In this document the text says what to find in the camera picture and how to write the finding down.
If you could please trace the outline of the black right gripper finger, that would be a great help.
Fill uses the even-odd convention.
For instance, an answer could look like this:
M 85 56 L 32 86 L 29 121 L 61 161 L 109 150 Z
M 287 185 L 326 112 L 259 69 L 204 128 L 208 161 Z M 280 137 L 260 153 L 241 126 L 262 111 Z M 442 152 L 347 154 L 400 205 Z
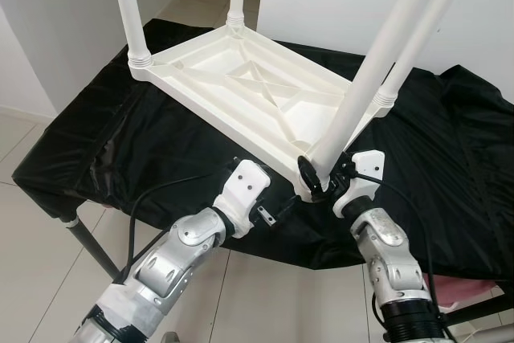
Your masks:
M 313 167 L 311 161 L 306 157 L 297 157 L 297 170 L 299 181 L 308 189 L 312 194 L 320 194 L 322 190 L 322 182 L 318 178 L 316 168 Z

